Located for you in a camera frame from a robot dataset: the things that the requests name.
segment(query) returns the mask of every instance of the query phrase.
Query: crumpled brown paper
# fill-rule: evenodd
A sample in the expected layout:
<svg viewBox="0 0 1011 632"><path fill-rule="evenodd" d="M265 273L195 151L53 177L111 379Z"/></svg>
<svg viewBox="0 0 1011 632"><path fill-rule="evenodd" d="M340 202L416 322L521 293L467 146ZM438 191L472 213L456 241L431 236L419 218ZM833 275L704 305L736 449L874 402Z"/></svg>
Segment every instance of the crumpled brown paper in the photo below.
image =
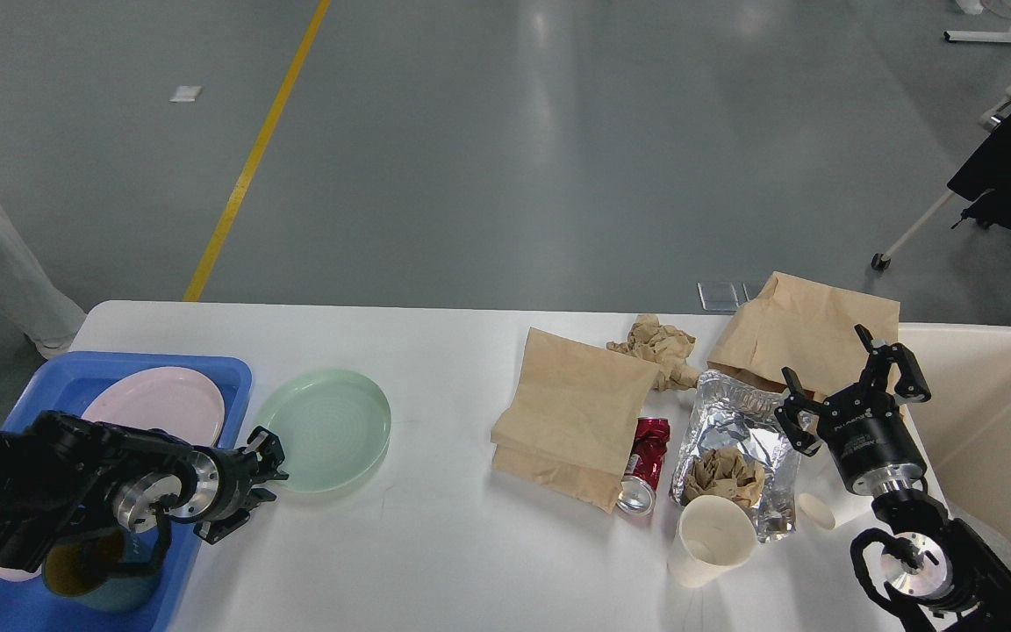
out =
<svg viewBox="0 0 1011 632"><path fill-rule="evenodd" d="M790 367L820 399L860 375L866 352L853 332L857 323L871 336L895 342L900 304L775 272L735 312L709 355L709 367L771 392L786 388L782 369Z"/></svg>
<svg viewBox="0 0 1011 632"><path fill-rule="evenodd" d="M751 509L759 503L766 477L762 465L748 461L738 448L710 449L685 476L685 504L710 493Z"/></svg>
<svg viewBox="0 0 1011 632"><path fill-rule="evenodd" d="M673 325L662 325L655 313L642 313L631 325L627 342L609 342L607 349L658 364L655 390L687 390L702 373L685 363L697 339Z"/></svg>
<svg viewBox="0 0 1011 632"><path fill-rule="evenodd" d="M657 365L529 330L493 468L611 513Z"/></svg>

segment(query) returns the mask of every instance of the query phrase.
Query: dark mug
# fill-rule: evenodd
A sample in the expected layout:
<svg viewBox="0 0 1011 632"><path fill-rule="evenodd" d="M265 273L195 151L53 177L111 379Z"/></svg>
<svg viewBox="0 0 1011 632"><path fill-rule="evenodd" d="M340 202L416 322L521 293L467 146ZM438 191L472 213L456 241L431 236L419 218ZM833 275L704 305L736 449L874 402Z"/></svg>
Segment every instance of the dark mug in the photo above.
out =
<svg viewBox="0 0 1011 632"><path fill-rule="evenodd" d="M158 589L160 572L137 576L107 576L96 568L117 562L148 562L150 545L124 529L92 543L64 544L44 557L41 579L54 596L65 597L96 611L120 615L146 604ZM90 562L88 555L96 560Z"/></svg>

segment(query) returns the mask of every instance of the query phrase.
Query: yellow floor line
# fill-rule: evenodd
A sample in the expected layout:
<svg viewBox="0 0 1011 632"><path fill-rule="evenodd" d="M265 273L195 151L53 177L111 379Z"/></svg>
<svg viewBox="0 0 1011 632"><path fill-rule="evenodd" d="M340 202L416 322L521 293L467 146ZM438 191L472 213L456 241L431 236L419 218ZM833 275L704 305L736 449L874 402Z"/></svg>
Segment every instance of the yellow floor line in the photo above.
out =
<svg viewBox="0 0 1011 632"><path fill-rule="evenodd" d="M209 237L209 245L205 247L205 252L201 254L201 261L197 263L197 269L193 271L193 277L189 280L189 287L185 288L185 296L182 300L196 301L201 298L201 292L205 289L205 283L209 280L209 275L213 271L213 264L216 264L216 256L220 255L221 247L224 245L225 237L228 237L229 229L233 229L233 220L237 219L237 212L241 210L241 203L244 203L244 196L249 192L249 185L252 177L256 175L256 169L260 168L260 161L264 158L264 150L268 149L268 141L272 140L272 133L276 131L276 124L280 121L283 113L283 105L288 102L291 96L291 89L294 87L298 70L306 61L306 53L309 53L309 46L314 41L314 33L323 23L326 16L326 9L330 6L330 0L323 0L314 9L314 15L309 19L305 35L298 43L296 56L291 60L288 73L280 84L280 91L276 93L276 100L272 101L272 109L269 109L268 116L264 118L264 125L260 128L260 133L256 136L256 143L252 145L249 152L249 160L245 161L244 169L241 169L241 176L237 178L237 185L233 187L233 195L228 196L228 203L224 204L224 211L221 211L220 219L216 221L216 229Z"/></svg>

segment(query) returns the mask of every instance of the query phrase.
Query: white bin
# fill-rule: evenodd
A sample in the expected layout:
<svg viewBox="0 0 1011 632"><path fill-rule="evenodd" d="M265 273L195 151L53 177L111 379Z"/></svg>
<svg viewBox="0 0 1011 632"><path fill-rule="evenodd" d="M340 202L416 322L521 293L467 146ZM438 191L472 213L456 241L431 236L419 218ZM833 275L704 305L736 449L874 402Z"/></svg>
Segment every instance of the white bin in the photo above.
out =
<svg viewBox="0 0 1011 632"><path fill-rule="evenodd" d="M932 399L911 416L947 500L1011 541L1011 328L904 324Z"/></svg>

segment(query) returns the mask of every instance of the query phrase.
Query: plate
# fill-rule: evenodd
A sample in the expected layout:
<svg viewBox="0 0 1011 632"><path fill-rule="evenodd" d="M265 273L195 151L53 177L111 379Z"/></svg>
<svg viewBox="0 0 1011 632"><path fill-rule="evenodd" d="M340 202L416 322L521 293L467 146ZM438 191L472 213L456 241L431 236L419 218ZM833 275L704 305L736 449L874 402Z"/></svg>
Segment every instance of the plate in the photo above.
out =
<svg viewBox="0 0 1011 632"><path fill-rule="evenodd" d="M295 491L330 491L369 471L389 445L392 413L381 388L346 369L323 369L284 384L256 423L280 437L282 481Z"/></svg>
<svg viewBox="0 0 1011 632"><path fill-rule="evenodd" d="M164 429L194 445L213 445L224 424L224 400L216 384L193 369L156 367L111 384L81 417L132 429Z"/></svg>

